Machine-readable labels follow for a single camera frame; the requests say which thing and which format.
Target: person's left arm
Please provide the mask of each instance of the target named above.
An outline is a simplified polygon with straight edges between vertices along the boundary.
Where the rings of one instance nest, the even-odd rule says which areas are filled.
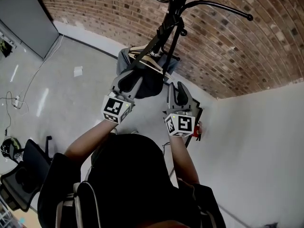
[[[102,140],[117,126],[117,123],[103,120],[101,123],[81,135],[66,150],[65,156],[82,165]]]

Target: gray panel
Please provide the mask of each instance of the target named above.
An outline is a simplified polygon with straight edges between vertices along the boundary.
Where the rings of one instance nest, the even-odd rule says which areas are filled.
[[[0,20],[42,58],[59,36],[38,0],[0,0]]]

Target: black chair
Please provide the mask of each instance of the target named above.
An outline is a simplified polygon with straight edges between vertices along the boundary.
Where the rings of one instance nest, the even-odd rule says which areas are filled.
[[[48,156],[48,141],[45,152],[31,139],[25,145],[22,161],[15,169],[0,177],[0,195],[12,210],[27,212],[32,199],[40,191],[47,177],[51,158]]]

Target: paper on floor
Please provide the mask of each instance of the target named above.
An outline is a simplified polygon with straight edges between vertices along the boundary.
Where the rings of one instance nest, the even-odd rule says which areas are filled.
[[[76,66],[74,68],[74,77],[77,77],[77,76],[81,76],[82,75],[82,69],[83,67],[82,66]]]

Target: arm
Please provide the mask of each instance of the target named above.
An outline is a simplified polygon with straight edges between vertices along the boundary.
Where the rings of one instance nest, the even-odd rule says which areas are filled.
[[[116,126],[116,123],[103,120],[100,124],[76,139],[66,150],[65,156],[82,165]]]
[[[199,184],[199,177],[181,137],[169,136],[176,177],[188,184]]]

